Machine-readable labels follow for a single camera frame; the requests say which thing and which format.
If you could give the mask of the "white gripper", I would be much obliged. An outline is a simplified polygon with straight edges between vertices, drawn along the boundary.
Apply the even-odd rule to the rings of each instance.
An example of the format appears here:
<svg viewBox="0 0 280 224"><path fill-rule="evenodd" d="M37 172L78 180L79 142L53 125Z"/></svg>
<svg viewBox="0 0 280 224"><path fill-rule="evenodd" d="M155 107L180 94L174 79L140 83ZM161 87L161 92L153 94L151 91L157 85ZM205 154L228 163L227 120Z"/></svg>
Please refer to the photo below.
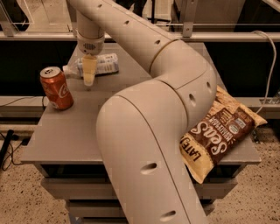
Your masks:
<svg viewBox="0 0 280 224"><path fill-rule="evenodd" d="M97 58L93 55L98 55L102 51L103 45L104 37L85 38L77 33L77 46L82 53L87 54L81 59L83 80L87 87L91 87L95 80Z"/></svg>

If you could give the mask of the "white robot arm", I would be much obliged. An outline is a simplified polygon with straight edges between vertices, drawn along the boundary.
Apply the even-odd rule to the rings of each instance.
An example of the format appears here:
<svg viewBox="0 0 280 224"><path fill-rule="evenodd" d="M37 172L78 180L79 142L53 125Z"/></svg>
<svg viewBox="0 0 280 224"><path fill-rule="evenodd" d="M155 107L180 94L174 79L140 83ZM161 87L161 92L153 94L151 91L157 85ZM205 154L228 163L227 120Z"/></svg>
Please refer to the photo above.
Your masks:
<svg viewBox="0 0 280 224"><path fill-rule="evenodd" d="M67 0L86 39L105 31L150 79L110 97L96 138L129 224L208 224L179 151L180 138L211 108L212 65L186 42L113 0Z"/></svg>

